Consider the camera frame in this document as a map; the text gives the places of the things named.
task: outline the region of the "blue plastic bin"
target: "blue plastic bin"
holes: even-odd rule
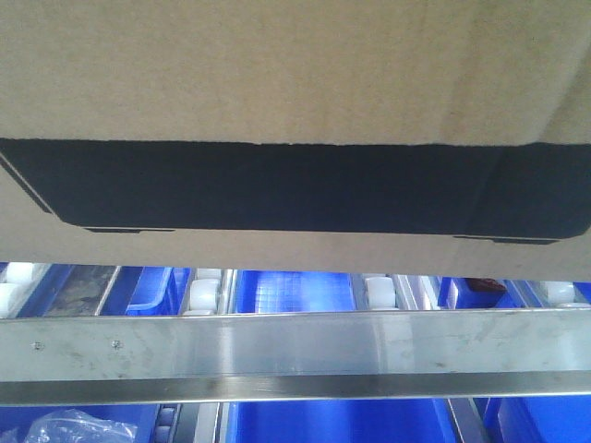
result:
[[[347,274],[243,271],[238,312],[351,311]],[[226,443],[452,443],[445,403],[429,400],[232,403]]]
[[[574,287],[579,290],[581,295],[588,303],[591,303],[591,283],[590,282],[576,282]]]
[[[466,279],[444,277],[441,281],[438,305],[449,309],[479,309],[494,307],[505,292],[473,291]]]
[[[33,406],[0,407],[0,433],[18,428],[18,441],[27,436],[30,425],[48,413],[64,409],[78,409],[103,420],[130,423],[138,427],[135,443],[150,443],[158,415],[157,404],[119,404],[104,406]]]
[[[174,268],[144,268],[127,308],[128,316],[171,316],[178,314],[183,290],[175,281]]]
[[[591,442],[591,396],[499,400],[494,443]]]

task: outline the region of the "cardboard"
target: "cardboard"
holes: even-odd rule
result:
[[[588,0],[0,5],[0,137],[591,141]]]
[[[0,17],[4,139],[215,140],[278,151],[591,142],[586,0],[13,2]],[[591,233],[580,227],[549,244],[380,230],[92,232],[44,212],[5,168],[0,205],[2,260],[538,280],[589,280],[591,264]]]

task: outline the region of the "conveyor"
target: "conveyor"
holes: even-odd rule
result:
[[[522,422],[496,418],[514,418],[521,400],[499,395],[589,392],[587,309],[446,310],[438,302],[449,279],[390,275],[400,310],[368,311],[361,274],[227,270],[218,315],[142,316],[189,310],[188,283],[199,277],[189,273],[42,268],[17,316],[44,317],[0,325],[10,337],[0,341],[0,402],[78,404],[139,424],[138,443],[477,443],[522,432]],[[500,305],[549,306],[536,282],[503,284]],[[134,317],[104,317],[126,312]],[[561,328],[555,341],[540,333]],[[505,360],[494,358],[499,348]],[[346,400],[363,398],[383,400]],[[573,397],[575,411],[577,402],[586,397]],[[48,411],[2,408],[0,430]]]

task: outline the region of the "stainless steel bar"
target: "stainless steel bar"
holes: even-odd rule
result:
[[[222,274],[222,289],[220,291],[220,301],[218,302],[218,314],[228,314],[230,312],[231,298],[234,290],[235,270],[225,269]]]
[[[503,284],[507,287],[510,294],[517,298],[517,302],[525,307],[550,307],[547,300],[537,296],[526,281],[505,280]]]
[[[591,394],[591,371],[0,382],[0,404],[4,405],[572,394]]]
[[[111,275],[111,278],[107,282],[107,285],[105,286],[104,291],[101,294],[101,299],[99,300],[99,304],[97,304],[96,309],[94,309],[95,316],[99,316],[101,314],[101,312],[103,311],[104,304],[106,303],[107,298],[109,298],[109,295],[111,294],[111,290],[113,290],[113,286],[115,286],[115,282],[117,281],[117,277],[119,277],[119,274],[121,273],[121,268],[122,268],[121,266],[115,267],[115,270],[113,271],[113,274]]]
[[[418,310],[419,307],[413,294],[409,276],[392,274],[390,277],[392,277],[396,289],[396,305],[405,311]]]
[[[7,319],[0,403],[587,393],[590,320],[590,309]]]
[[[490,442],[472,399],[448,399],[447,405],[461,443]]]

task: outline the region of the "black strip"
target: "black strip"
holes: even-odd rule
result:
[[[15,182],[17,182],[17,185],[19,185],[20,188],[27,193],[30,199],[33,200],[35,204],[42,209],[43,212],[51,213],[51,210],[35,195],[35,193],[27,185],[27,183],[18,176],[18,174],[10,166],[10,164],[8,164],[6,160],[4,160],[2,155],[0,155],[0,165],[2,165],[5,171],[13,178]]]
[[[547,244],[591,225],[590,145],[0,145],[62,221],[94,232],[414,233]]]

